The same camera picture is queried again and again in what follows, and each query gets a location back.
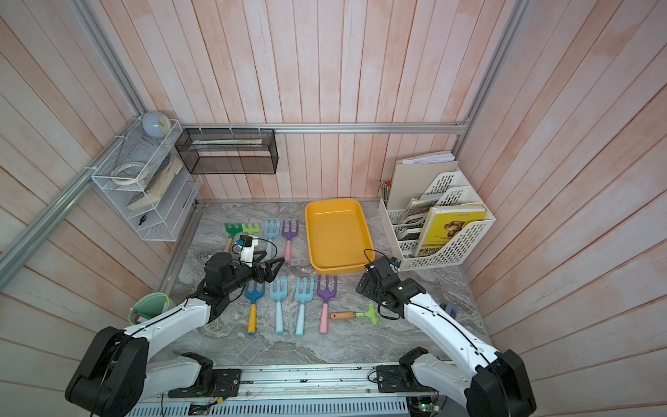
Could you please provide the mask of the green rake wooden handle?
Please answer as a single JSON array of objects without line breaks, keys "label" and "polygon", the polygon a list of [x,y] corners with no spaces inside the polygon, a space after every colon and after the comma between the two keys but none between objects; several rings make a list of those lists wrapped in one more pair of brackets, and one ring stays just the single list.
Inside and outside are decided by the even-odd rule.
[{"label": "green rake wooden handle", "polygon": [[229,253],[231,250],[231,247],[234,243],[234,240],[236,239],[236,236],[243,232],[242,225],[239,223],[226,223],[224,224],[225,230],[229,234],[229,239],[228,242],[225,246],[224,251]]}]

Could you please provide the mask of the pink handled garden tool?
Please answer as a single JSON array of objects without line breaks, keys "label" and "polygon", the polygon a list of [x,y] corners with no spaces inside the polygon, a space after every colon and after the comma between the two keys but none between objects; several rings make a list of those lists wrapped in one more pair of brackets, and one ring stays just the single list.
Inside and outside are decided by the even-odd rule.
[{"label": "pink handled garden tool", "polygon": [[321,297],[323,301],[322,311],[321,311],[321,322],[319,332],[321,335],[326,335],[328,333],[328,304],[329,301],[334,299],[337,293],[338,285],[338,276],[324,276],[325,278],[325,287],[322,286],[323,276],[318,276],[317,281],[317,295]]}]

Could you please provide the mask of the yellow storage box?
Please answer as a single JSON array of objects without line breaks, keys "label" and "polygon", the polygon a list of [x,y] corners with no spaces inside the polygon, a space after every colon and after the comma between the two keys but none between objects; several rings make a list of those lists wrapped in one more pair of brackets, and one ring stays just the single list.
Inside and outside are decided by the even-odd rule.
[{"label": "yellow storage box", "polygon": [[305,208],[309,260],[321,276],[361,272],[374,259],[360,202],[353,198],[309,203]]}]

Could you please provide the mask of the dark blue fork yellow handle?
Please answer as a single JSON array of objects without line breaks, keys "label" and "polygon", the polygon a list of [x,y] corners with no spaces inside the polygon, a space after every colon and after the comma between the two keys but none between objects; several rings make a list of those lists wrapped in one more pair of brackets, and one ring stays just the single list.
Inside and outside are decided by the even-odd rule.
[{"label": "dark blue fork yellow handle", "polygon": [[250,313],[248,317],[248,335],[255,335],[257,323],[257,302],[265,295],[265,283],[259,284],[257,281],[250,281],[245,290],[245,297],[251,302]]}]

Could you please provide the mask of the purple rake pink handle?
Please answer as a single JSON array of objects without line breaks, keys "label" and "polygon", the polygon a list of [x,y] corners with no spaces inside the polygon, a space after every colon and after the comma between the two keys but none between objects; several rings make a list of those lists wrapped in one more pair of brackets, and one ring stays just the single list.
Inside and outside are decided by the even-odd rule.
[{"label": "purple rake pink handle", "polygon": [[290,263],[292,259],[292,240],[299,234],[300,224],[298,221],[284,221],[281,234],[286,239],[285,262]]}]

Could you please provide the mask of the light blue hand rake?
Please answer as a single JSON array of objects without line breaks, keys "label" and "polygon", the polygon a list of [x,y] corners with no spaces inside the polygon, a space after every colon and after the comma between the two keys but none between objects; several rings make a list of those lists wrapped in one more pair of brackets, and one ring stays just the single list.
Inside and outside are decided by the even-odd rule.
[{"label": "light blue hand rake", "polygon": [[288,293],[288,278],[286,276],[276,277],[269,284],[269,297],[275,302],[275,332],[278,335],[284,332],[281,302],[288,296]]}]

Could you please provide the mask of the light blue hand fork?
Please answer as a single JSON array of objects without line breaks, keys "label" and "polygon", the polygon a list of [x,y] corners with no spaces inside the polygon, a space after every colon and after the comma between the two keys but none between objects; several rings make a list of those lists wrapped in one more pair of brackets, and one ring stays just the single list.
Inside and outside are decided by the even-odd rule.
[{"label": "light blue hand fork", "polygon": [[297,317],[295,335],[301,337],[304,335],[306,304],[314,298],[315,279],[298,278],[296,282],[295,300],[300,304]]}]

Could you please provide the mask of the light green wooden handled rake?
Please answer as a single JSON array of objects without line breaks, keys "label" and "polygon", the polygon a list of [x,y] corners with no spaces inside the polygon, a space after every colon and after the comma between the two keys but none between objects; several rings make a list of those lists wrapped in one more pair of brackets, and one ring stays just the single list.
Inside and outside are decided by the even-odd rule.
[{"label": "light green wooden handled rake", "polygon": [[258,234],[261,231],[261,227],[259,224],[245,224],[243,223],[241,225],[241,230],[243,233],[249,235],[249,236],[254,236],[255,234]]}]

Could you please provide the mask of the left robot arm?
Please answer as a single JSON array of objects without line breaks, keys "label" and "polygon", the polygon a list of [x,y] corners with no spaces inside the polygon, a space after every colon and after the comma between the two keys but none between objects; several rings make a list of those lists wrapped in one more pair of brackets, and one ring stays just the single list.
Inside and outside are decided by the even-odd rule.
[{"label": "left robot arm", "polygon": [[65,398],[92,415],[125,416],[140,401],[174,390],[205,397],[215,392],[213,363],[194,353],[173,361],[152,357],[190,331],[215,321],[231,303],[231,294],[250,281],[271,283],[284,258],[240,262],[227,252],[204,265],[205,277],[183,303],[128,328],[100,330],[65,390]]}]

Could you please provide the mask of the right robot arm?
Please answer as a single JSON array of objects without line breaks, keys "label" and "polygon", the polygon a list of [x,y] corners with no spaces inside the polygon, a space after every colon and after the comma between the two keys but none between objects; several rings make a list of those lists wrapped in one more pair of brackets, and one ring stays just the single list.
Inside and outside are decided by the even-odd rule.
[{"label": "right robot arm", "polygon": [[378,366],[381,392],[427,389],[460,404],[471,416],[529,416],[537,409],[524,361],[501,353],[461,326],[413,279],[398,276],[399,261],[381,256],[366,264],[357,293],[422,330],[450,361],[423,347],[401,356],[396,366]]}]

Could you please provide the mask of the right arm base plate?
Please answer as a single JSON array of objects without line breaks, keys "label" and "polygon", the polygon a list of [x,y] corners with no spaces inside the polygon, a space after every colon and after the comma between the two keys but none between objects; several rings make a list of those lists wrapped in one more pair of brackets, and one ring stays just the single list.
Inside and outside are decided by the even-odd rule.
[{"label": "right arm base plate", "polygon": [[416,378],[401,365],[375,367],[377,386],[381,393],[428,393],[429,388],[419,384]]}]

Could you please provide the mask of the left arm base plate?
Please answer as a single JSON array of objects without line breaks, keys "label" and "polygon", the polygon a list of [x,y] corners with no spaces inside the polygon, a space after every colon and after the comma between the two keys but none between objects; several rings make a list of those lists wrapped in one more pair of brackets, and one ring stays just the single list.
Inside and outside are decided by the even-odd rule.
[{"label": "left arm base plate", "polygon": [[241,381],[239,368],[220,368],[203,372],[195,384],[168,392],[168,398],[222,398],[238,396]]}]

